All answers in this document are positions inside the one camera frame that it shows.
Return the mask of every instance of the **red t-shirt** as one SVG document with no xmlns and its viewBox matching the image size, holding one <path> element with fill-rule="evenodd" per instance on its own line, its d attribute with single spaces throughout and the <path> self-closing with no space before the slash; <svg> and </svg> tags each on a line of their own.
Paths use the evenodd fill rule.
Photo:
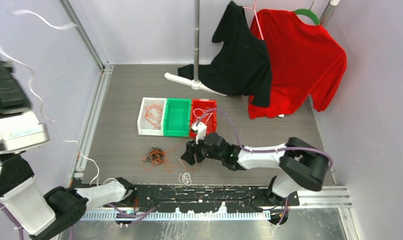
<svg viewBox="0 0 403 240">
<path fill-rule="evenodd" d="M 270 106 L 250 104 L 251 119 L 294 113 L 309 94 L 313 108 L 324 111 L 347 67 L 343 48 L 320 25 L 303 23 L 293 11 L 262 9 L 257 13 L 272 68 Z M 261 38 L 256 19 L 250 31 Z"/>
</svg>

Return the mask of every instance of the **white string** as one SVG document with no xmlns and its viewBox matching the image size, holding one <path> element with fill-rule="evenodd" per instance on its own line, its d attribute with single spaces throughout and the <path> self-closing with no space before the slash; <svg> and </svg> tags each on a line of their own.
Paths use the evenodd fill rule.
<svg viewBox="0 0 403 240">
<path fill-rule="evenodd" d="M 110 181 L 110 180 L 111 180 L 111 181 L 118 181 L 116 178 L 109 177 L 109 178 L 107 178 L 106 180 L 104 180 L 102 184 L 107 184 L 108 181 Z"/>
<path fill-rule="evenodd" d="M 37 16 L 39 19 L 41 19 L 46 25 L 50 26 L 51 28 L 57 29 L 57 30 L 68 30 L 68 29 L 72 29 L 74 27 L 77 27 L 77 25 L 73 22 L 69 22 L 67 24 L 61 25 L 61 26 L 54 26 L 51 23 L 49 23 L 49 21 L 47 21 L 44 17 L 40 16 L 39 14 L 30 11 L 30 10 L 26 10 L 26 9 L 20 9 L 20 10 L 8 10 L 8 9 L 12 9 L 14 6 L 14 3 L 6 0 L 5 1 L 5 11 L 13 16 L 20 16 L 20 15 L 24 15 L 24 14 L 32 14 L 34 16 Z"/>
<path fill-rule="evenodd" d="M 39 19 L 41 19 L 45 24 L 47 24 L 48 26 L 57 29 L 57 30 L 68 30 L 68 29 L 72 29 L 74 27 L 76 27 L 77 25 L 73 22 L 69 22 L 65 25 L 61 25 L 61 26 L 54 26 L 52 24 L 50 24 L 44 17 L 36 14 L 33 11 L 29 11 L 26 9 L 21 9 L 21 10 L 15 10 L 15 11 L 8 11 L 9 14 L 13 15 L 13 16 L 20 16 L 20 15 L 24 15 L 24 14 L 32 14 L 37 16 Z"/>
<path fill-rule="evenodd" d="M 196 110 L 202 111 L 202 113 L 201 113 L 200 116 L 197 116 Z M 195 109 L 192 111 L 192 114 L 194 114 L 194 116 L 197 118 L 197 120 L 199 120 L 199 119 L 203 116 L 204 113 L 205 113 L 205 110 L 203 110 L 203 109 L 201 109 L 201 108 L 195 108 Z M 212 116 L 213 114 L 214 114 L 214 113 L 211 112 L 211 113 L 206 114 L 206 116 L 204 116 L 204 118 L 207 117 L 205 123 L 208 123 L 209 119 L 211 118 L 211 116 Z"/>
<path fill-rule="evenodd" d="M 78 144 L 78 142 L 75 141 L 75 140 L 65 140 L 65 142 L 67 142 L 67 143 L 77 143 L 77 144 Z M 95 165 L 95 167 L 97 168 L 97 174 L 95 175 L 95 177 L 94 177 L 93 179 L 91 179 L 91 181 L 89 182 L 89 184 L 92 185 L 93 182 L 94 182 L 94 180 L 97 179 L 97 181 L 95 182 L 95 184 L 98 186 L 98 185 L 99 185 L 99 180 L 100 180 L 100 178 L 99 178 L 99 174 L 100 174 L 99 165 L 97 165 L 96 161 L 94 161 L 93 159 L 84 156 L 84 155 L 82 154 L 81 150 L 79 150 L 79 153 L 80 153 L 80 155 L 81 155 L 84 159 L 90 160 L 91 162 L 93 162 L 94 165 Z"/>
<path fill-rule="evenodd" d="M 32 89 L 32 82 L 34 81 L 34 78 L 35 78 L 35 72 L 34 72 L 34 70 L 33 70 L 31 67 L 29 67 L 28 65 L 26 65 L 25 63 L 23 63 L 23 62 L 21 62 L 21 61 L 19 61 L 19 60 L 16 60 L 16 59 L 14 59 L 13 57 L 9 56 L 9 55 L 3 50 L 3 48 L 2 48 L 1 45 L 0 45 L 0 54 L 3 55 L 3 56 L 6 57 L 6 58 L 12 60 L 12 61 L 15 62 L 15 63 L 18 63 L 18 64 L 24 66 L 25 68 L 27 68 L 27 69 L 30 71 L 29 80 L 28 80 L 28 88 L 29 88 L 30 92 L 31 92 L 32 94 L 34 94 L 34 95 L 39 99 L 39 101 L 41 102 L 39 111 L 41 112 L 41 115 L 42 115 L 45 119 L 47 119 L 50 123 L 55 122 L 54 120 L 51 120 L 50 118 L 46 117 L 46 115 L 44 115 L 44 113 L 43 113 L 43 99 L 41 99 L 41 97 L 40 97 L 38 94 L 36 94 L 36 93 L 34 92 L 34 90 Z"/>
<path fill-rule="evenodd" d="M 181 159 L 180 159 L 179 157 L 176 157 L 176 158 L 179 160 L 179 162 L 181 162 L 182 166 L 183 166 L 184 169 L 185 169 L 185 173 L 181 173 L 181 174 L 178 176 L 178 181 L 179 181 L 180 183 L 184 184 L 185 186 L 191 186 L 192 181 L 191 181 L 191 175 L 190 175 L 190 173 L 187 172 L 187 168 L 186 168 L 186 166 L 184 165 L 183 161 L 181 161 Z"/>
</svg>

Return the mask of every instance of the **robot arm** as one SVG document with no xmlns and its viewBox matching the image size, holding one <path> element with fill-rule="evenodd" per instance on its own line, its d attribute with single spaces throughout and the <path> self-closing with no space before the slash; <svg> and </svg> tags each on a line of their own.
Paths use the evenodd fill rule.
<svg viewBox="0 0 403 240">
<path fill-rule="evenodd" d="M 85 212 L 136 196 L 134 186 L 117 181 L 90 188 L 55 187 L 42 195 L 29 163 L 22 158 L 49 141 L 45 124 L 12 77 L 12 67 L 0 61 L 0 202 L 33 240 L 49 240 L 74 225 Z"/>
<path fill-rule="evenodd" d="M 271 201 L 283 202 L 291 193 L 307 189 L 320 191 L 328 169 L 329 161 L 324 156 L 304 150 L 283 150 L 288 147 L 313 149 L 306 142 L 291 137 L 287 143 L 268 147 L 248 147 L 242 149 L 229 144 L 225 139 L 213 132 L 206 135 L 206 125 L 200 122 L 191 126 L 196 138 L 187 142 L 186 151 L 181 159 L 194 165 L 205 158 L 222 162 L 230 170 L 248 170 L 253 168 L 280 168 L 284 173 L 272 178 L 268 195 Z"/>
</svg>

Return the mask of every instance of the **white wall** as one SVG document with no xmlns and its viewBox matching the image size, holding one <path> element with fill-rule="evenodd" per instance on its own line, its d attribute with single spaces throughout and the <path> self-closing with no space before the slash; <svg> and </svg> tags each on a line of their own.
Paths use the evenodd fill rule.
<svg viewBox="0 0 403 240">
<path fill-rule="evenodd" d="M 403 0 L 342 0 L 326 25 L 347 71 L 317 115 L 365 240 L 403 239 Z"/>
<path fill-rule="evenodd" d="M 44 100 L 44 113 L 57 120 L 48 124 L 50 142 L 23 155 L 46 193 L 67 184 L 78 147 L 63 141 L 79 140 L 100 71 L 75 29 L 56 30 L 30 14 L 12 16 L 4 12 L 4 6 L 0 0 L 0 44 L 6 53 L 35 70 L 33 89 Z M 57 0 L 15 1 L 14 9 L 34 11 L 54 25 L 69 22 Z M 46 123 L 39 112 L 40 102 L 26 87 L 29 71 L 19 65 L 15 71 L 38 119 Z M 13 227 L 0 211 L 0 239 L 17 239 Z"/>
<path fill-rule="evenodd" d="M 194 47 L 193 0 L 75 0 L 80 18 L 88 19 L 111 64 L 192 63 Z M 200 1 L 200 62 L 210 63 L 221 49 L 212 36 L 229 0 Z M 253 6 L 254 0 L 235 0 Z M 257 9 L 294 11 L 309 8 L 312 0 L 259 0 Z M 316 0 L 312 10 L 322 14 L 328 0 Z M 246 10 L 247 21 L 254 13 Z"/>
</svg>

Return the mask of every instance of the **white comb rail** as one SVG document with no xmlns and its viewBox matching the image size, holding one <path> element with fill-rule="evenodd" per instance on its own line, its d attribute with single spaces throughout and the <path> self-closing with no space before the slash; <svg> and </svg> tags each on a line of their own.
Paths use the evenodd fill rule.
<svg viewBox="0 0 403 240">
<path fill-rule="evenodd" d="M 81 221 L 108 221 L 120 220 L 122 222 L 133 221 L 134 218 L 117 218 L 116 210 L 94 209 L 80 219 Z M 227 213 L 225 209 L 219 209 L 217 212 L 194 213 L 189 211 L 182 213 L 178 209 L 176 212 L 152 212 L 143 221 L 229 221 L 229 220 L 268 220 L 271 219 L 271 213 L 248 212 L 248 213 Z"/>
</svg>

